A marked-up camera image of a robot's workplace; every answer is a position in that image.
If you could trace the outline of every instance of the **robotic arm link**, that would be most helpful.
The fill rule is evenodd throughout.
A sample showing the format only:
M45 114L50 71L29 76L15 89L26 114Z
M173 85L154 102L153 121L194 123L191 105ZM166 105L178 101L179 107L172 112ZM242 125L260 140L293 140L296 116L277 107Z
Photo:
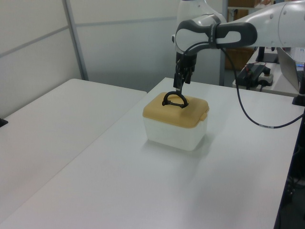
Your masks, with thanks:
M190 83L200 50L245 46L305 47L305 1L283 2L233 22L205 0L181 0L174 43L177 51L174 87L181 95Z

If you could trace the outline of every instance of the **white tabletop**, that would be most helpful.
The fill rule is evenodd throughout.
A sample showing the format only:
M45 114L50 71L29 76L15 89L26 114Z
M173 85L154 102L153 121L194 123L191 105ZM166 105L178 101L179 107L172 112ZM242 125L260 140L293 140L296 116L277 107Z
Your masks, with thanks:
M271 49L266 49L265 53L277 53L275 51L271 51ZM255 63L255 60L258 55L258 49L251 56L248 63ZM270 68L270 73L274 75L273 84L271 86L266 86L262 89L263 92L280 94L285 96L295 97L299 94L299 92L292 86L292 84L283 76L281 67L277 63L267 63L266 67ZM236 87L235 80L233 81L232 87ZM250 90L259 91L261 88L260 85L257 87L251 87Z
M252 124L233 88L191 83L210 106L192 153L147 141L143 108L172 89L164 79L42 187L1 229L272 229L301 121ZM280 125L303 113L292 98L241 91L249 115Z
M145 96L69 80L0 128L0 222Z

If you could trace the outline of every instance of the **translucent plastic container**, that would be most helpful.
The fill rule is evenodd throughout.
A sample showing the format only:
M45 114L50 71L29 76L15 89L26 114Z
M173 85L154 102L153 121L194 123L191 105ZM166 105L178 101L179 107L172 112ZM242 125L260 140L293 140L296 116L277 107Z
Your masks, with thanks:
M206 133L209 105L205 100L186 96L189 105L185 108L162 106L165 94L159 94L143 110L147 137L154 142L192 151ZM170 95L168 99L182 103L177 95Z

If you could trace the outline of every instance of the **black cable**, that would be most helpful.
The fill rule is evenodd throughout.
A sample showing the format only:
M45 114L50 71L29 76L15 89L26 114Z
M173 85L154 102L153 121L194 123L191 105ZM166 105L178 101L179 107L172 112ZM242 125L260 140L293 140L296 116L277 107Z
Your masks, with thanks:
M237 96L238 96L238 101L239 101L239 104L244 112L244 114L246 115L246 117L251 121L253 122L254 124L260 126L260 127L264 127L264 128L269 128L269 129L279 129L279 128L282 128L282 127L285 127L285 126L288 126L288 125L291 125L292 123L295 123L297 120L303 118L305 116L305 113L303 113L302 115L300 115L299 117L297 117L296 119L294 119L293 121L289 122L289 123L286 123L284 125L278 125L278 126L268 126L268 125L262 125L262 124L259 124L257 123L256 121L254 121L248 114L247 112L245 111L244 109L244 106L243 106L243 103L242 103L242 100L240 98L240 94L239 94L239 87L238 87L238 84L237 84L237 73L236 73L236 69L235 69L235 66L232 62L232 59L230 58L230 56L228 55L228 53L223 49L223 48L220 48L221 51L223 51L223 53L225 54L225 56L228 58L232 68L233 68L233 71L234 71L234 76L235 76L235 84L236 84L236 89L237 89Z
M208 44L209 42L199 42L199 43L196 43L196 44L193 44L191 45L187 50L185 50L181 56L181 58L176 62L176 74L179 73L179 70L180 70L180 66L179 66L179 63L182 62L182 60L184 59L185 55L195 46L197 45L200 45L200 44Z

